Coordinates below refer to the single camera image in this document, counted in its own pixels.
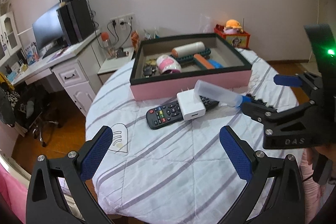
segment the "remote control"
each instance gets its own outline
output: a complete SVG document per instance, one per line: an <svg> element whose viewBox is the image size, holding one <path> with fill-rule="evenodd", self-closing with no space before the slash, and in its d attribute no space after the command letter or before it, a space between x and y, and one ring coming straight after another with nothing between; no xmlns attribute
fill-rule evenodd
<svg viewBox="0 0 336 224"><path fill-rule="evenodd" d="M214 101L203 96L200 97L206 111L216 107L219 104L218 101ZM159 129L175 122L182 121L183 116L179 107L179 101L174 101L166 105L150 109L146 113L146 120L148 126L151 129Z"/></svg>

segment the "cabinet handle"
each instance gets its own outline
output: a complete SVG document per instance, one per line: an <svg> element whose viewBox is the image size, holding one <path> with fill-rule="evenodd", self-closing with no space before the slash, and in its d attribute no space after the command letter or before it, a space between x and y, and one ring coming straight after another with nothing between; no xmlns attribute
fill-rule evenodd
<svg viewBox="0 0 336 224"><path fill-rule="evenodd" d="M75 75L74 74L72 74L70 77L66 77L66 76L64 76L64 80L69 80L69 79L71 79L72 77L74 77Z"/></svg>

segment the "white charger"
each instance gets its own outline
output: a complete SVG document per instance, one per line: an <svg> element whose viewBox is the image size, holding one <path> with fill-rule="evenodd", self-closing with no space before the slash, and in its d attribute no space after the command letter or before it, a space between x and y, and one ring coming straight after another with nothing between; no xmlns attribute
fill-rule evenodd
<svg viewBox="0 0 336 224"><path fill-rule="evenodd" d="M205 114L205 106L199 95L194 94L194 89L179 92L177 94L177 100L183 120L195 119Z"/></svg>

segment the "orange plush toy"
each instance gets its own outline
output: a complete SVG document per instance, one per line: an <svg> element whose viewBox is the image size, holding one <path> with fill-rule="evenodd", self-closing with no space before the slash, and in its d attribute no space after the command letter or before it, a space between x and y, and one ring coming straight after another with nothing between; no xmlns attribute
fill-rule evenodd
<svg viewBox="0 0 336 224"><path fill-rule="evenodd" d="M223 32L225 34L236 34L236 33L243 33L244 31L238 21L230 19L226 22Z"/></svg>

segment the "white bottle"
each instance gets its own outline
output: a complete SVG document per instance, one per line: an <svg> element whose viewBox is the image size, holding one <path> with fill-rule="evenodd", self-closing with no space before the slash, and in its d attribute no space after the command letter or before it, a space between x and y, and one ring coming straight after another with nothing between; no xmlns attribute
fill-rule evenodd
<svg viewBox="0 0 336 224"><path fill-rule="evenodd" d="M243 101L242 95L202 80L196 82L194 92L199 96L226 103L231 107L238 107Z"/></svg>
<svg viewBox="0 0 336 224"><path fill-rule="evenodd" d="M194 55L195 53L199 53L203 51L205 51L204 43L199 41L199 42L183 45L180 47L175 47L171 51L171 54L175 58L180 58L180 57L184 57L190 54Z"/></svg>

